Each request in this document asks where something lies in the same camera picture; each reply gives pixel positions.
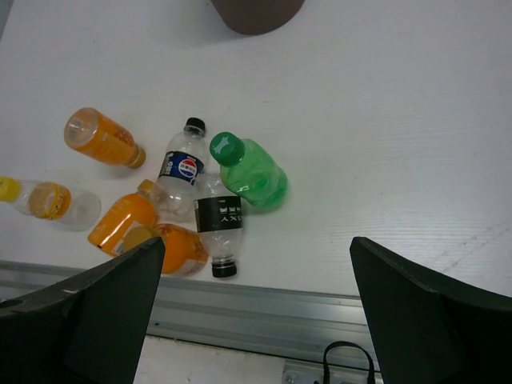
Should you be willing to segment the orange juice bottle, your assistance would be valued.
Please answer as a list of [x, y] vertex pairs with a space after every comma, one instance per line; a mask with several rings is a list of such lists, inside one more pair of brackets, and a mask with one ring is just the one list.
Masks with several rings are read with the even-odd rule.
[[150, 201], [154, 183], [143, 180], [137, 191], [118, 199], [88, 236], [88, 241], [111, 257], [123, 252], [126, 234], [135, 227], [152, 226], [157, 212]]
[[127, 129], [90, 107], [68, 119], [64, 140], [72, 150], [110, 166], [137, 169], [146, 160], [145, 150]]
[[208, 253], [197, 233], [174, 224], [154, 227], [138, 226], [129, 230], [124, 238], [123, 251], [139, 246], [150, 238], [160, 237], [165, 245], [162, 273], [185, 276], [199, 272], [208, 261]]

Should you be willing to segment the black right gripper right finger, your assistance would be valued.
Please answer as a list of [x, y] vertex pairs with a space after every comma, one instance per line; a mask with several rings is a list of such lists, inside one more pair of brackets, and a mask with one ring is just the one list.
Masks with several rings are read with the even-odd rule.
[[356, 237], [350, 258], [386, 383], [509, 383], [511, 299]]

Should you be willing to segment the orange juice bottle front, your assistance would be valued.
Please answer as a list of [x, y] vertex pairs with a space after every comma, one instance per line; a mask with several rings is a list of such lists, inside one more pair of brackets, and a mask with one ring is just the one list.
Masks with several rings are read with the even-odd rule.
[[139, 246], [150, 238], [160, 237], [165, 245], [162, 273], [185, 276], [199, 272], [208, 261], [208, 253], [197, 233], [174, 224], [154, 227], [138, 226], [129, 230], [124, 238], [123, 251]]

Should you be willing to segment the clear bottle black label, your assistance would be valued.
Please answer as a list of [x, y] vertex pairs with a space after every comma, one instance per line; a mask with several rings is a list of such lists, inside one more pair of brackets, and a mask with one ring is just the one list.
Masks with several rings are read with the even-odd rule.
[[196, 181], [194, 213], [213, 277], [234, 277], [243, 238], [241, 198], [224, 186], [219, 174], [204, 173]]

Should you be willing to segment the clear Pepsi bottle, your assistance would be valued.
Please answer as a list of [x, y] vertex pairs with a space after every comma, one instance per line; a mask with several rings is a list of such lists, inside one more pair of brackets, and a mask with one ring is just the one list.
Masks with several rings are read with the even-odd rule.
[[188, 222], [192, 219], [196, 180], [208, 163], [206, 124], [190, 117], [182, 131], [169, 141], [150, 201], [161, 220]]

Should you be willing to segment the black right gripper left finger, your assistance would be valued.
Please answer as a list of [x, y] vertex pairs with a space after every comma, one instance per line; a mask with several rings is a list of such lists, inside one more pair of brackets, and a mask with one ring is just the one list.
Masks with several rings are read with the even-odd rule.
[[1, 304], [3, 383], [132, 383], [161, 278], [151, 238], [108, 262]]

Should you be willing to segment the clear bottle yellow cap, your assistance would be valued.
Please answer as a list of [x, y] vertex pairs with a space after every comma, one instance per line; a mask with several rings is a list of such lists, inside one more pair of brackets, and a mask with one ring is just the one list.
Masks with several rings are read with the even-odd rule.
[[88, 190], [5, 176], [1, 177], [1, 201], [26, 216], [75, 232], [91, 228], [102, 210], [100, 198]]

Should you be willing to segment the green plastic bottle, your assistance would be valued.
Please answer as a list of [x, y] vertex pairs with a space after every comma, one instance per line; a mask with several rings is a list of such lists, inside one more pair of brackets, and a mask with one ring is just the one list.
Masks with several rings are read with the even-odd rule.
[[210, 154], [224, 186], [250, 205], [275, 210], [284, 203], [288, 178], [256, 141], [221, 132], [211, 139]]

